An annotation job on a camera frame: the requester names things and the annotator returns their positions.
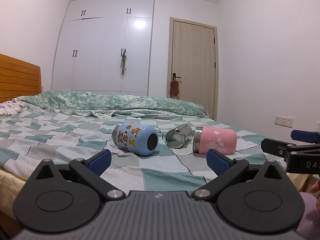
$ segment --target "person's hand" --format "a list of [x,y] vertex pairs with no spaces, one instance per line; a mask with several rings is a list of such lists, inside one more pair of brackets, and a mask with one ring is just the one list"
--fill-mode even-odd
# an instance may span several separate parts
[[[316,193],[319,190],[320,190],[320,179],[317,180],[317,182],[314,185],[312,185],[310,188],[311,193]],[[319,198],[319,196],[317,198],[316,207],[320,211],[320,198]]]

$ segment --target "pink insulated cup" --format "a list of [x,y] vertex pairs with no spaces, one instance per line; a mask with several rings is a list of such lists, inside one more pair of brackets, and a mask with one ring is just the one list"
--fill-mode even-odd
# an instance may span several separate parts
[[231,129],[200,126],[196,128],[193,138],[193,152],[207,154],[215,149],[221,154],[233,154],[236,151],[237,134]]

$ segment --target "triangular cutout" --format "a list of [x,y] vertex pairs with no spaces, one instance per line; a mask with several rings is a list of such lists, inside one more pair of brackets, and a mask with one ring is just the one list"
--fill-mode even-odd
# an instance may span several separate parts
[[270,165],[268,167],[266,174],[264,174],[264,177],[270,179],[282,179],[281,175],[273,165]]
[[53,178],[54,175],[48,165],[43,166],[41,171],[39,172],[38,176],[36,179],[48,179],[48,178]]

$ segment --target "blue thermos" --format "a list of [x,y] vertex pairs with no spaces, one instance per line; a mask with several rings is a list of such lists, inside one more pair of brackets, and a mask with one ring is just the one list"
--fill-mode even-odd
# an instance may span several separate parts
[[128,122],[118,124],[114,128],[112,140],[120,149],[141,156],[153,154],[159,141],[158,133],[153,126]]

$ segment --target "bottle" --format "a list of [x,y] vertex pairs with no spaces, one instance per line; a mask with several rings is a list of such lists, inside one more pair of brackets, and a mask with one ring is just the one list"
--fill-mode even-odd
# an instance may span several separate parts
[[234,154],[237,145],[237,134],[231,129],[199,126],[196,128],[192,149],[194,153],[207,154],[215,149],[221,154]]
[[112,140],[120,149],[141,156],[153,154],[159,141],[158,133],[153,126],[128,122],[118,124],[114,128]]
[[182,147],[186,141],[188,141],[191,134],[192,134],[192,128],[189,125],[187,124],[180,125],[177,128],[167,132],[165,136],[165,143],[170,148],[178,149]]

